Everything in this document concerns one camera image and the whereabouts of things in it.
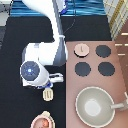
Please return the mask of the white gripper body blue ring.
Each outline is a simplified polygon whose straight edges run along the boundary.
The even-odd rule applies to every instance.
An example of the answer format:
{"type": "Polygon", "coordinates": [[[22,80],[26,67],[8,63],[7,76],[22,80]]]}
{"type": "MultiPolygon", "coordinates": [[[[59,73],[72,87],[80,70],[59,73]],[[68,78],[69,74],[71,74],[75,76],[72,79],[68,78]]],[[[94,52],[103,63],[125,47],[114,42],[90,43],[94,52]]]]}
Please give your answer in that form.
{"type": "Polygon", "coordinates": [[[47,76],[39,75],[34,81],[22,79],[23,87],[33,87],[36,89],[52,88],[56,82],[63,82],[64,78],[61,73],[48,74],[47,76]]]}

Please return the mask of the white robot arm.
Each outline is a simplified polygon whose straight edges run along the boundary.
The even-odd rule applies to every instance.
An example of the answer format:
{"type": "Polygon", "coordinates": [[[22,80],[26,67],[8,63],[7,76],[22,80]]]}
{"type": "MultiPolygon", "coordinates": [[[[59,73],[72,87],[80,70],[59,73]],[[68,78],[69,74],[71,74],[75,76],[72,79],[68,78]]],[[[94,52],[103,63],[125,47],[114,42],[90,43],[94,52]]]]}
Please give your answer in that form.
{"type": "Polygon", "coordinates": [[[30,9],[49,18],[53,41],[29,43],[22,53],[20,76],[23,86],[43,88],[63,81],[61,73],[50,74],[46,66],[62,66],[68,58],[65,36],[60,22],[60,13],[66,9],[65,0],[22,0],[30,9]]]}

